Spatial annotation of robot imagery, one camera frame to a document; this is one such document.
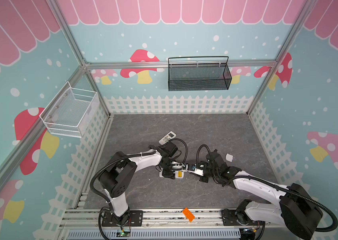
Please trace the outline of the white battery cover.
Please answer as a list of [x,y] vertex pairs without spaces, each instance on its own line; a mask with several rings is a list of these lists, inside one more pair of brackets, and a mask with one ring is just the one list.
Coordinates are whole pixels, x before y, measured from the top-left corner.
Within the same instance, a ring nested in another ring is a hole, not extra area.
[[231,155],[231,154],[226,154],[225,159],[226,159],[228,162],[231,162],[231,163],[232,163],[232,161],[234,160],[234,156]]

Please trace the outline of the large white remote control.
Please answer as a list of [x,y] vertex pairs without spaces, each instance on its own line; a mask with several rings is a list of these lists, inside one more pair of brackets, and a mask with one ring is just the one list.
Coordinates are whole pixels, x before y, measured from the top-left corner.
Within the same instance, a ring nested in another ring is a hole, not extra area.
[[174,178],[177,179],[183,179],[185,176],[185,171],[174,171]]

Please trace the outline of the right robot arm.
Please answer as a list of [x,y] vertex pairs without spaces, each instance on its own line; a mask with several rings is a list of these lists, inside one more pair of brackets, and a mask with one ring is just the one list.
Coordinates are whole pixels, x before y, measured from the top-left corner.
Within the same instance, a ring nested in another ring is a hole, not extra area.
[[246,171],[229,166],[217,150],[201,145],[196,152],[195,164],[187,167],[201,181],[212,178],[222,187],[232,187],[254,194],[267,202],[244,200],[236,208],[238,222],[247,225],[259,221],[286,227],[303,240],[312,239],[315,232],[331,232],[338,227],[338,218],[326,206],[313,200],[299,184],[290,186],[272,183]]

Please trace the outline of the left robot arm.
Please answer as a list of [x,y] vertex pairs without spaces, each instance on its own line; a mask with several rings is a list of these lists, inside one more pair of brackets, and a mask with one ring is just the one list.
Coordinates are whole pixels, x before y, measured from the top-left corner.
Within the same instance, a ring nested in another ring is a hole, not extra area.
[[110,222],[117,226],[123,227],[132,222],[125,191],[136,172],[158,167],[164,178],[174,180],[176,174],[186,168],[188,147],[185,141],[174,138],[149,148],[147,152],[137,154],[115,153],[90,181],[91,191],[106,201],[108,205],[103,210],[110,217]]

